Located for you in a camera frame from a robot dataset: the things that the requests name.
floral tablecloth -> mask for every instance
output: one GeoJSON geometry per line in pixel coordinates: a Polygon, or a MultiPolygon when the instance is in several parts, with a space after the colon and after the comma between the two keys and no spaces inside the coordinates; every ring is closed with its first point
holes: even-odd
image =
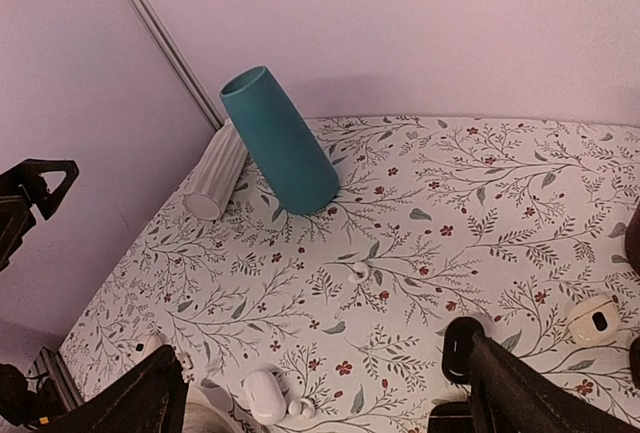
{"type": "Polygon", "coordinates": [[[62,346],[92,397],[123,375],[133,343],[160,332],[191,354],[193,380],[226,392],[277,371],[319,414],[273,431],[424,432],[466,391],[440,371],[446,325],[490,336],[551,381],[632,424],[627,348],[640,281],[624,258],[640,195],[640,130],[527,120],[311,120],[342,189],[323,211],[283,211],[255,165],[217,222],[182,206],[184,184],[132,245],[62,346]],[[353,262],[371,278],[346,281],[353,262]],[[576,346],[566,311],[598,292],[621,312],[615,341],[576,346]]]}

table surface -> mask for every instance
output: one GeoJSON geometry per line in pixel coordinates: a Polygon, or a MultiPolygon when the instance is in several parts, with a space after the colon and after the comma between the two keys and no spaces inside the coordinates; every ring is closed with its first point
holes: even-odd
{"type": "Polygon", "coordinates": [[[289,215],[249,162],[224,217],[206,222],[182,206],[183,183],[62,346],[87,398],[155,331],[191,354],[195,383],[224,392],[238,419],[242,378],[269,366],[319,410],[273,431],[425,431],[434,404],[466,396],[441,373],[441,345],[453,318],[474,315],[560,387],[640,425],[627,356],[640,281],[623,250],[640,130],[426,117],[309,125],[340,174],[338,197],[289,215]],[[353,286],[356,261],[372,275],[353,286]],[[580,348],[567,309],[599,292],[617,303],[621,331],[580,348]]]}

teal vase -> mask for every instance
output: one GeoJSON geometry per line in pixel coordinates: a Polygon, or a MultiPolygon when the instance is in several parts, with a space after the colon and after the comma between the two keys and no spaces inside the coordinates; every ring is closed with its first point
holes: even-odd
{"type": "Polygon", "coordinates": [[[282,208],[307,215],[335,197],[333,165],[266,66],[231,80],[220,99],[282,208]]]}

leaf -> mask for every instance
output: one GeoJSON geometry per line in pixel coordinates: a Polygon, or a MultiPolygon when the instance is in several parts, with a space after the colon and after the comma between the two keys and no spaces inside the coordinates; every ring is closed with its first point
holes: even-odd
{"type": "Polygon", "coordinates": [[[433,219],[431,218],[431,215],[429,213],[425,213],[420,208],[414,208],[413,210],[411,210],[411,213],[409,213],[409,218],[411,218],[412,220],[429,220],[429,221],[433,219]]]}
{"type": "Polygon", "coordinates": [[[332,326],[331,328],[327,328],[326,330],[322,330],[323,333],[326,333],[327,335],[337,335],[339,333],[342,333],[344,330],[347,329],[347,325],[344,321],[339,321],[336,326],[332,326]]]}
{"type": "Polygon", "coordinates": [[[189,301],[185,301],[184,303],[180,303],[178,305],[178,313],[182,313],[184,310],[189,308],[192,303],[193,303],[193,300],[189,300],[189,301]]]}
{"type": "Polygon", "coordinates": [[[593,363],[596,360],[582,360],[578,363],[576,363],[575,365],[571,365],[570,367],[567,368],[567,370],[569,371],[580,371],[580,370],[586,370],[587,368],[589,368],[591,365],[593,365],[593,363]]]}
{"type": "Polygon", "coordinates": [[[380,249],[380,242],[376,241],[369,249],[369,256],[367,256],[367,260],[374,258],[378,254],[379,249],[380,249]]]}
{"type": "Polygon", "coordinates": [[[202,381],[200,381],[200,386],[202,386],[203,388],[208,388],[210,390],[212,390],[214,388],[220,388],[218,385],[216,385],[209,378],[203,378],[202,381]]]}
{"type": "Polygon", "coordinates": [[[547,173],[544,180],[542,180],[542,188],[549,186],[554,181],[556,181],[556,175],[551,172],[547,173]]]}
{"type": "Polygon", "coordinates": [[[611,233],[609,233],[607,236],[609,238],[617,238],[619,236],[624,235],[626,231],[627,231],[627,225],[625,225],[620,221],[616,223],[616,226],[613,227],[613,230],[611,230],[611,233]]]}
{"type": "Polygon", "coordinates": [[[247,306],[247,299],[245,298],[244,301],[232,313],[231,318],[233,318],[234,320],[237,320],[238,318],[240,318],[240,315],[242,314],[246,306],[247,306]]]}
{"type": "Polygon", "coordinates": [[[284,208],[282,208],[280,205],[278,205],[278,208],[276,208],[276,211],[274,211],[273,215],[271,215],[271,223],[273,223],[274,221],[276,221],[278,219],[278,217],[282,214],[283,210],[284,210],[284,208]]]}
{"type": "Polygon", "coordinates": [[[351,414],[357,415],[364,408],[364,389],[360,385],[360,391],[353,398],[353,406],[351,407],[351,414]]]}
{"type": "Polygon", "coordinates": [[[347,253],[346,255],[339,256],[339,260],[348,260],[349,258],[353,258],[357,253],[347,253]]]}
{"type": "Polygon", "coordinates": [[[629,260],[622,255],[611,255],[611,263],[629,263],[629,260]]]}
{"type": "Polygon", "coordinates": [[[484,186],[476,190],[476,196],[478,197],[478,201],[480,202],[480,204],[484,206],[484,200],[487,197],[487,195],[484,192],[484,186]]]}
{"type": "Polygon", "coordinates": [[[522,330],[520,330],[515,335],[510,336],[506,340],[504,340],[500,346],[502,346],[509,353],[513,351],[513,349],[518,346],[518,342],[520,341],[520,337],[522,336],[522,330]]]}
{"type": "Polygon", "coordinates": [[[264,330],[254,323],[248,323],[247,326],[252,330],[256,330],[256,331],[259,331],[260,333],[264,333],[264,330]]]}
{"type": "Polygon", "coordinates": [[[380,270],[373,270],[373,279],[376,280],[378,286],[382,286],[382,272],[380,270]]]}
{"type": "Polygon", "coordinates": [[[204,352],[207,354],[207,362],[211,362],[211,348],[209,347],[209,343],[206,341],[204,344],[204,352]]]}
{"type": "Polygon", "coordinates": [[[378,141],[380,142],[382,140],[386,140],[391,135],[393,135],[393,131],[385,131],[383,134],[380,135],[380,138],[378,138],[378,141]]]}

wall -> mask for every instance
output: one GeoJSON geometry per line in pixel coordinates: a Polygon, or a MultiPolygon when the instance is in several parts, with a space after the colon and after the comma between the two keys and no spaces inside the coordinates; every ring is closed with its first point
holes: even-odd
{"type": "Polygon", "coordinates": [[[80,168],[0,273],[0,362],[20,362],[66,335],[212,131],[126,0],[0,0],[0,18],[0,172],[80,168]]]}
{"type": "Polygon", "coordinates": [[[151,0],[212,96],[269,65],[307,116],[640,124],[638,0],[151,0]]]}

